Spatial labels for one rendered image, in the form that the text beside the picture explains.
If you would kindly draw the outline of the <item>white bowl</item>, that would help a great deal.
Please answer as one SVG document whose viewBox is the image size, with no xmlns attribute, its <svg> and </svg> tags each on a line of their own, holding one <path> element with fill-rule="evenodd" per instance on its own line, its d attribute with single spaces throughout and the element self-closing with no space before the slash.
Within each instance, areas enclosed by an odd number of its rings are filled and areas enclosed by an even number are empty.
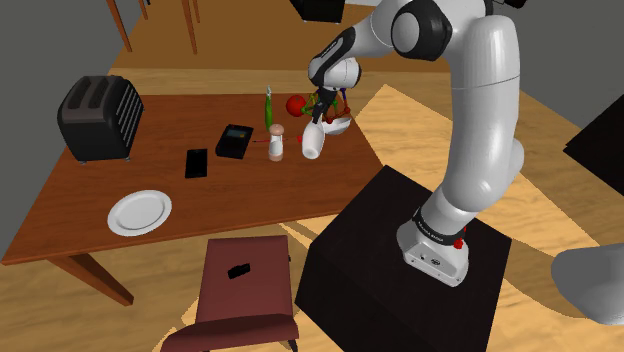
<svg viewBox="0 0 624 352">
<path fill-rule="evenodd" d="M 324 133 L 327 135 L 339 135 L 343 133 L 351 124 L 352 119 L 349 117 L 340 117 L 333 119 L 331 123 L 322 122 Z"/>
</svg>

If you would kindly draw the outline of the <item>red tomato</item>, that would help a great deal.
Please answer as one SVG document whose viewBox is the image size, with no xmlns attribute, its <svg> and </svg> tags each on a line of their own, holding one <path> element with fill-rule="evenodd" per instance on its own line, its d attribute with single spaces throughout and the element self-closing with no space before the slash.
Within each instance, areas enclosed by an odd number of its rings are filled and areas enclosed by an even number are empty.
<svg viewBox="0 0 624 352">
<path fill-rule="evenodd" d="M 293 95 L 286 102 L 286 110 L 293 117 L 300 117 L 304 114 L 303 108 L 307 101 L 301 95 Z"/>
</svg>

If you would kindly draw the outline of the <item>white cup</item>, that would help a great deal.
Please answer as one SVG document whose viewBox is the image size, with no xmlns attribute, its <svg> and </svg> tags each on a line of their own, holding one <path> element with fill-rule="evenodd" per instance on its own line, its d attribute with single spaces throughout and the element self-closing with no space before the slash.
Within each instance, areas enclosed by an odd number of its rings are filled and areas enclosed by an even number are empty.
<svg viewBox="0 0 624 352">
<path fill-rule="evenodd" d="M 307 159 L 319 157 L 325 140 L 325 132 L 321 123 L 310 121 L 302 134 L 302 154 Z"/>
</svg>

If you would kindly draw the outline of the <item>white shaker with tan top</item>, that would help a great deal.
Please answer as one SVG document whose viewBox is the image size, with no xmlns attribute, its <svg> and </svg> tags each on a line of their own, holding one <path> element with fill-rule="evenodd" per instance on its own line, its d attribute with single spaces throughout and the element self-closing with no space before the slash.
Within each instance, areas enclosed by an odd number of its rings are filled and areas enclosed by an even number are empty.
<svg viewBox="0 0 624 352">
<path fill-rule="evenodd" d="M 281 124 L 273 124 L 269 128 L 271 134 L 268 155 L 271 161 L 279 162 L 283 158 L 283 134 L 284 127 Z"/>
</svg>

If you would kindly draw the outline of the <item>black box-shaped device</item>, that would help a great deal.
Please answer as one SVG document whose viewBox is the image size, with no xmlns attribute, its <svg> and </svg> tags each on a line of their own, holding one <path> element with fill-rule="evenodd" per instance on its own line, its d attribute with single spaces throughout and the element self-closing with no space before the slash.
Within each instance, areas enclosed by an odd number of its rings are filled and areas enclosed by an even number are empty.
<svg viewBox="0 0 624 352">
<path fill-rule="evenodd" d="M 216 155 L 242 160 L 253 131 L 252 127 L 229 124 L 215 147 Z"/>
</svg>

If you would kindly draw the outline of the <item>black cabinet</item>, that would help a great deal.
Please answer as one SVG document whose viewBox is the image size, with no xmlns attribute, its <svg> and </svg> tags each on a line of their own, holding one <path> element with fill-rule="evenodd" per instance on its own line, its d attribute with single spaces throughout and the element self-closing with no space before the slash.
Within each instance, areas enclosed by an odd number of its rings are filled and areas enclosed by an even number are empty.
<svg viewBox="0 0 624 352">
<path fill-rule="evenodd" d="M 289 0 L 304 21 L 338 24 L 342 21 L 345 0 Z"/>
</svg>

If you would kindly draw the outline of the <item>black phone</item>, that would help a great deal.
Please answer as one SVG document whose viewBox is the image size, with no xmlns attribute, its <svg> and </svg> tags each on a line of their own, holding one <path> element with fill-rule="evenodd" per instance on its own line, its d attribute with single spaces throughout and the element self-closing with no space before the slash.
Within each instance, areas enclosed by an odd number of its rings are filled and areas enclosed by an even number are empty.
<svg viewBox="0 0 624 352">
<path fill-rule="evenodd" d="M 191 149 L 186 154 L 185 177 L 201 178 L 207 176 L 207 150 Z"/>
</svg>

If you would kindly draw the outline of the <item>brown wooden table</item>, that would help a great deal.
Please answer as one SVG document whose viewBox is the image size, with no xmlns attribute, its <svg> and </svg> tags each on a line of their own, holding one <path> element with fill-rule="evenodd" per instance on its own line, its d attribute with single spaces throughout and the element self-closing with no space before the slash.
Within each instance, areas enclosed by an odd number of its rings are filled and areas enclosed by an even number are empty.
<svg viewBox="0 0 624 352">
<path fill-rule="evenodd" d="M 79 163 L 64 151 L 3 257 L 4 265 L 47 260 L 122 305 L 132 295 L 94 258 L 98 251 L 313 218 L 340 212 L 380 170 L 362 131 L 328 138 L 317 159 L 302 155 L 305 121 L 274 101 L 284 125 L 284 157 L 268 157 L 262 95 L 148 95 L 129 160 Z M 217 156 L 229 124 L 254 129 L 244 158 Z M 186 154 L 207 150 L 207 176 L 185 177 Z M 124 196 L 158 190 L 168 219 L 137 237 L 114 234 L 111 208 Z"/>
</svg>

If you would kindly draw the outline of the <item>wooden chair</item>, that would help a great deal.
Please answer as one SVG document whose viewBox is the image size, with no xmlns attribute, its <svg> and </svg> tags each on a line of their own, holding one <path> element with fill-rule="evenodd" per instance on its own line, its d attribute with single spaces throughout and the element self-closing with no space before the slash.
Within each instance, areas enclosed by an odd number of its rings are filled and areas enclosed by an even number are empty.
<svg viewBox="0 0 624 352">
<path fill-rule="evenodd" d="M 105 2 L 115 22 L 116 28 L 119 31 L 120 37 L 122 39 L 122 42 L 124 44 L 126 51 L 132 52 L 132 46 L 129 40 L 129 36 L 126 31 L 123 20 L 121 18 L 116 0 L 105 0 Z M 146 10 L 146 5 L 150 2 L 150 0 L 137 0 L 137 2 L 139 4 L 143 19 L 148 20 L 149 16 Z M 194 55 L 197 55 L 198 47 L 197 47 L 197 41 L 196 41 L 196 36 L 195 36 L 195 31 L 194 31 L 194 22 L 197 22 L 197 23 L 201 22 L 198 0 L 180 0 L 180 2 L 181 2 L 182 10 L 183 10 L 186 28 L 188 31 L 192 53 Z"/>
</svg>

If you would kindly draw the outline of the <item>black robot stand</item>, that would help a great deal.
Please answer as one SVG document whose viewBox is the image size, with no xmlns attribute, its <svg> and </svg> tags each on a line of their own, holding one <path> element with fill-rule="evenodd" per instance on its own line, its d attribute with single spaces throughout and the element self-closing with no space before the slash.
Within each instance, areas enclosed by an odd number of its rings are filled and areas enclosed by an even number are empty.
<svg viewBox="0 0 624 352">
<path fill-rule="evenodd" d="M 472 220 L 455 288 L 409 266 L 396 232 L 429 194 L 385 166 L 310 245 L 295 303 L 344 352 L 486 352 L 512 241 Z"/>
</svg>

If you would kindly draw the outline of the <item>dark red chair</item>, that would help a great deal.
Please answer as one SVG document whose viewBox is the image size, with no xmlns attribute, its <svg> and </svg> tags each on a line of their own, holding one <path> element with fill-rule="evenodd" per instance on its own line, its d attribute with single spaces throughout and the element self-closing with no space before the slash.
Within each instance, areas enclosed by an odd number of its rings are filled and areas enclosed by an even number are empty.
<svg viewBox="0 0 624 352">
<path fill-rule="evenodd" d="M 250 272 L 230 280 L 227 271 L 245 263 Z M 298 338 L 288 237 L 210 239 L 196 322 L 169 335 L 161 352 L 211 352 L 277 341 L 298 352 Z"/>
</svg>

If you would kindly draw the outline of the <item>white plate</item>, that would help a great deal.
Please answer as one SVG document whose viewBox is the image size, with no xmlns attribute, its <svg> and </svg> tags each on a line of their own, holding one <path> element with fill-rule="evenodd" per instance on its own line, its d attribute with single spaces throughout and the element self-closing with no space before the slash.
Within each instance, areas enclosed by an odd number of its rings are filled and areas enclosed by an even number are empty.
<svg viewBox="0 0 624 352">
<path fill-rule="evenodd" d="M 170 197 L 158 190 L 142 190 L 119 200 L 109 211 L 109 229 L 122 237 L 147 234 L 160 227 L 172 211 Z"/>
</svg>

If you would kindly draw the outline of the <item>black toaster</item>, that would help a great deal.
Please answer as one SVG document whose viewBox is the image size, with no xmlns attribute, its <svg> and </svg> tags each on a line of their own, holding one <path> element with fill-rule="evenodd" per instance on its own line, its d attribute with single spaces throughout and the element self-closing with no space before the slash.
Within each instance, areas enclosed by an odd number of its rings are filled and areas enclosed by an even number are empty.
<svg viewBox="0 0 624 352">
<path fill-rule="evenodd" d="M 74 158 L 89 161 L 130 159 L 144 112 L 134 85 L 116 76 L 84 76 L 67 93 L 57 123 Z"/>
</svg>

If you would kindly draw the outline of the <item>black box furniture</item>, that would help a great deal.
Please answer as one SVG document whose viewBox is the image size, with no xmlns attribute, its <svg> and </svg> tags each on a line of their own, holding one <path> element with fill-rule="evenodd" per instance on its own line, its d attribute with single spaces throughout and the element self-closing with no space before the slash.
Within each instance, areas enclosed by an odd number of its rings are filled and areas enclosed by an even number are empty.
<svg viewBox="0 0 624 352">
<path fill-rule="evenodd" d="M 574 136 L 563 151 L 624 195 L 624 94 Z"/>
</svg>

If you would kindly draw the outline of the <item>grey rounded seat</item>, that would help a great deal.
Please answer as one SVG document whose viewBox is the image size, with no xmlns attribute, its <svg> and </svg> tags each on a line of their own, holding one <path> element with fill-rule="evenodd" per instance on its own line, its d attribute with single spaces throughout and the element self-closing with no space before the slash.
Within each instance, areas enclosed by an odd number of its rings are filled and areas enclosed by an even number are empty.
<svg viewBox="0 0 624 352">
<path fill-rule="evenodd" d="M 551 276 L 587 318 L 624 325 L 624 243 L 563 251 L 551 264 Z"/>
</svg>

